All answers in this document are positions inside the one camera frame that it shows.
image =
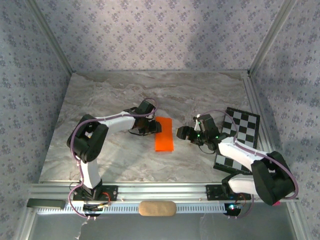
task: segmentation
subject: black and white checkered board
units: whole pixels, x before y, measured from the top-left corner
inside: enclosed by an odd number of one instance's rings
[[[237,137],[238,141],[256,149],[258,144],[260,116],[231,107],[228,107],[226,112],[233,118],[239,129]],[[236,134],[235,126],[233,126],[231,119],[227,116],[224,117],[221,132],[230,134],[232,137]],[[249,169],[237,161],[218,154],[215,157],[213,168],[230,174],[247,174],[250,172]]]

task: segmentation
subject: floor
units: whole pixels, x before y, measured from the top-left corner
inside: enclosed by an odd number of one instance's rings
[[[104,142],[98,157],[104,182],[215,182],[228,174],[213,169],[215,155],[175,136],[193,117],[211,109],[251,111],[239,74],[193,72],[74,73],[59,114],[39,181],[80,178],[66,141],[81,117],[114,115],[146,97],[160,104],[156,116],[172,118],[173,152],[155,152],[155,137],[118,132]],[[212,115],[221,128],[223,115]]]

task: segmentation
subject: chessboard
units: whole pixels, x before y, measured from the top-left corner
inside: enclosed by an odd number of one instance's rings
[[[226,112],[233,118],[239,129],[237,140],[251,148],[257,149],[260,116],[231,107],[228,107]],[[221,132],[227,133],[232,137],[236,135],[236,128],[228,116],[224,116]],[[213,168],[230,174],[250,173],[249,169],[239,162],[218,154],[215,157]]]

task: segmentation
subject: marble surface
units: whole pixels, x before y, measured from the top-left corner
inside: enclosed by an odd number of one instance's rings
[[[175,136],[193,126],[193,116],[233,107],[250,111],[243,81],[237,74],[201,72],[108,72],[72,75],[40,181],[79,180],[80,173],[66,141],[84,114],[108,116],[138,106],[146,97],[160,104],[157,116],[173,120],[173,152],[155,152],[155,136],[118,132],[105,140],[98,157],[105,182],[212,182],[228,174],[213,169],[214,154]],[[212,114],[219,128],[223,115]]]

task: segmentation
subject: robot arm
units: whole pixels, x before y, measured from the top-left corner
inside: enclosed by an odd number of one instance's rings
[[[268,205],[273,205],[295,190],[294,183],[278,165],[271,163],[268,156],[289,170],[283,156],[277,152],[267,153],[237,142],[227,133],[219,133],[213,118],[209,115],[194,118],[195,128],[182,126],[177,131],[177,137],[188,139],[191,143],[207,145],[217,154],[233,159],[252,172],[252,175],[232,174],[222,180],[224,193],[254,194]]]
[[[93,117],[86,114],[82,117],[78,125],[86,120],[91,119],[109,119],[105,121],[93,121],[82,125],[77,131],[74,138],[74,152],[76,157],[82,161],[81,170],[83,172],[82,188],[95,199],[100,192],[97,190],[102,185],[99,176],[97,157],[101,152],[106,137],[125,130],[137,128],[140,136],[161,132],[161,125],[153,118],[154,115],[148,117],[140,117],[138,115],[146,115],[155,109],[148,101],[144,100],[139,107],[126,109],[119,114],[106,117]],[[70,148],[73,132],[67,140],[67,146]]]

